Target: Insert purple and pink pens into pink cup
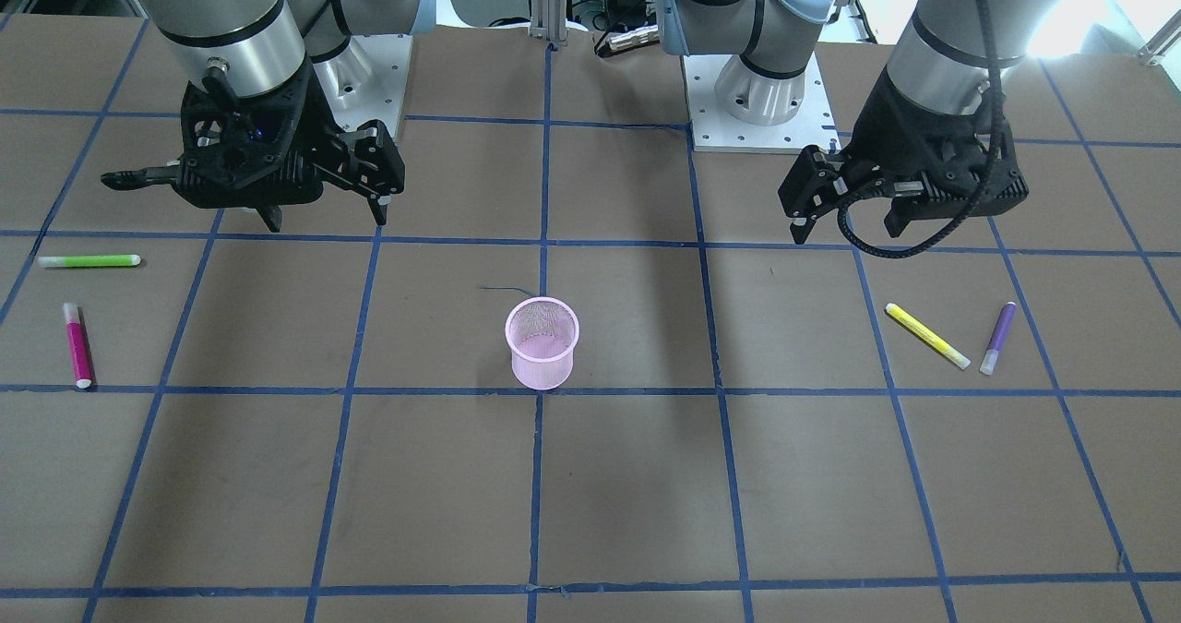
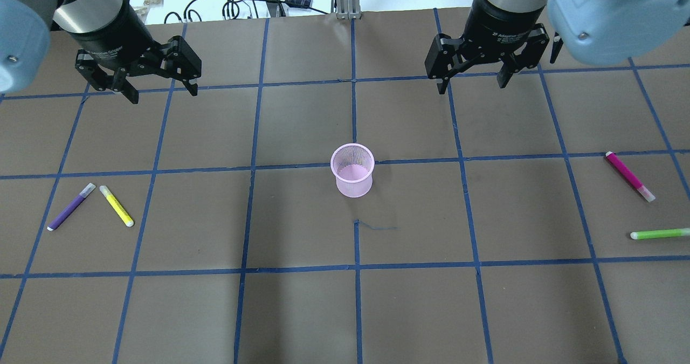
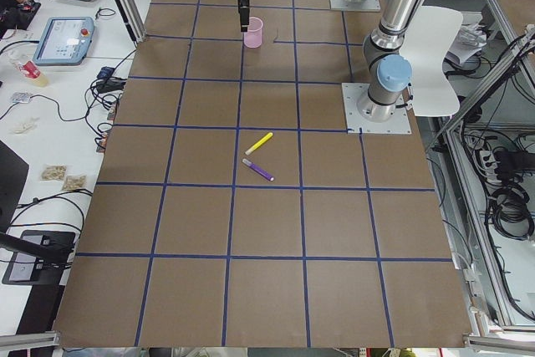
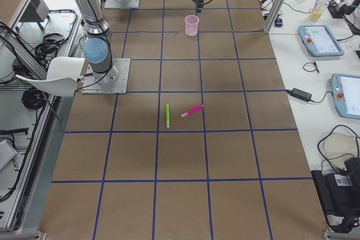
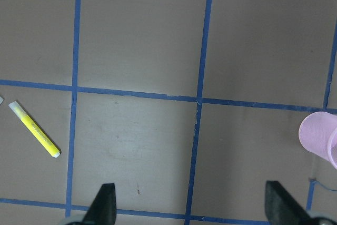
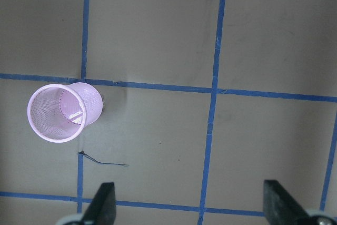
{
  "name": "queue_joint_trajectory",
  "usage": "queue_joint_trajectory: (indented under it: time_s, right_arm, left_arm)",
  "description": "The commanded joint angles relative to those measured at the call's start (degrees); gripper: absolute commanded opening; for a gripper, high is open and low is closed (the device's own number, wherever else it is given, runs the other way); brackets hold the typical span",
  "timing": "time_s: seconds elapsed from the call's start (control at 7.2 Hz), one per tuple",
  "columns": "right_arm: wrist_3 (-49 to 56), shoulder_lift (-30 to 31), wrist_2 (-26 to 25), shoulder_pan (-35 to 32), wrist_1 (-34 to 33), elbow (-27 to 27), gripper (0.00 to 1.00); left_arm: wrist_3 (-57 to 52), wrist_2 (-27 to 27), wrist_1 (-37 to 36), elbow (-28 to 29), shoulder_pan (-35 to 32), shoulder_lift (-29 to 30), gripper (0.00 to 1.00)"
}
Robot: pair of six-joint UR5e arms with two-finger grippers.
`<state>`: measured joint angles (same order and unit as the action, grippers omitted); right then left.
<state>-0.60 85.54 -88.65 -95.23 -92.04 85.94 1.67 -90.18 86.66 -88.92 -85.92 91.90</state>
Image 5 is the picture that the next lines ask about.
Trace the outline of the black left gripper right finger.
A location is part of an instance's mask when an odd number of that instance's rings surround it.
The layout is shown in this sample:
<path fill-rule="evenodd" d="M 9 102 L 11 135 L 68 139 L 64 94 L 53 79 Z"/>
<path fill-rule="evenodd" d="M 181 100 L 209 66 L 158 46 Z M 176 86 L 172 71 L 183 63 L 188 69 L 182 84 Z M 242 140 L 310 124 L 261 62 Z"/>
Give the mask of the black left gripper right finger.
<path fill-rule="evenodd" d="M 311 217 L 278 181 L 266 181 L 265 216 L 272 225 L 292 225 L 309 221 Z"/>

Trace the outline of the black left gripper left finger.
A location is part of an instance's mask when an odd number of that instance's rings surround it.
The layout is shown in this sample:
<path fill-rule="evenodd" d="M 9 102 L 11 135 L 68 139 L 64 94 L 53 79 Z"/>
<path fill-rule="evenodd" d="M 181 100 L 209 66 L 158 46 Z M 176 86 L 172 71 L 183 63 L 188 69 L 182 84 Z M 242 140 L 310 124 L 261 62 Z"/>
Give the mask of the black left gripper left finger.
<path fill-rule="evenodd" d="M 103 184 L 85 214 L 82 224 L 115 224 L 116 193 L 115 184 Z"/>

